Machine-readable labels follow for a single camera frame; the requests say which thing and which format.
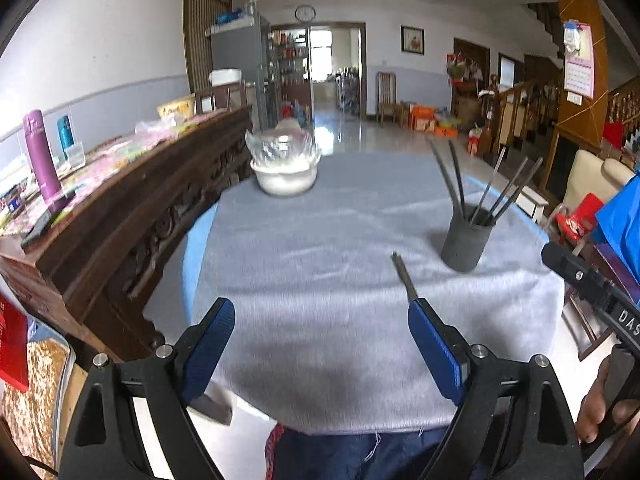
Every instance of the pen holder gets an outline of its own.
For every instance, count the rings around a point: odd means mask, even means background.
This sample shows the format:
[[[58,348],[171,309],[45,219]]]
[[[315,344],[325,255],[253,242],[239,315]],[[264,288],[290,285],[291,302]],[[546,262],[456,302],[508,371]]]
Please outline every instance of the pen holder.
[[[457,272],[471,272],[476,268],[495,226],[495,219],[489,214],[489,210],[483,207],[480,208],[474,223],[469,223],[475,210],[475,205],[465,204],[465,217],[462,218],[458,210],[453,209],[449,232],[440,252],[440,257],[447,267]]]

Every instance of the metal screw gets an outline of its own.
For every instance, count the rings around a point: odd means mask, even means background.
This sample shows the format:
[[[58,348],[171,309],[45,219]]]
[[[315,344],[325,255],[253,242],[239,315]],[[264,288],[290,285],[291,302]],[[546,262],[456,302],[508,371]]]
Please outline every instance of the metal screw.
[[[546,368],[549,366],[549,359],[542,354],[536,355],[533,360],[540,368]]]
[[[156,357],[166,359],[172,354],[173,351],[174,347],[172,347],[171,345],[160,345],[158,348],[156,348]]]
[[[484,345],[471,345],[471,353],[479,359],[484,359],[489,355],[489,351]]]
[[[109,362],[109,356],[107,354],[96,354],[94,356],[94,366],[102,368]]]

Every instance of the wooden sideboard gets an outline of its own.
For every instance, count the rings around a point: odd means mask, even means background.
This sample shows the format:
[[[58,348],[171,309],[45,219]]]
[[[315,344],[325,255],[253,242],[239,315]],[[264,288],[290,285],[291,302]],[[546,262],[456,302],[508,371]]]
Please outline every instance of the wooden sideboard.
[[[249,177],[250,111],[224,112],[140,156],[26,252],[18,235],[0,237],[0,274],[28,312],[117,361],[164,343],[142,310],[198,216]]]

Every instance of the yellow basket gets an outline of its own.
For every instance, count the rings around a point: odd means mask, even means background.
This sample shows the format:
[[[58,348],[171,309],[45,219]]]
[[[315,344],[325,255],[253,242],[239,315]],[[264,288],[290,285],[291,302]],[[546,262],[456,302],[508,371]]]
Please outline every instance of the yellow basket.
[[[158,114],[161,118],[175,112],[183,114],[185,119],[191,119],[196,114],[196,94],[180,97],[158,107]]]

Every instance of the gray refrigerator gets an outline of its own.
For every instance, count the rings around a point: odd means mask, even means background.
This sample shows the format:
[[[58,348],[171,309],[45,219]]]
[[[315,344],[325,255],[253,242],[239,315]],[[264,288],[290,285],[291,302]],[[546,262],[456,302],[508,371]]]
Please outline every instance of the gray refrigerator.
[[[214,25],[207,32],[213,68],[242,70],[242,79],[255,84],[260,129],[274,128],[280,110],[280,81],[269,22],[256,13],[231,23]]]

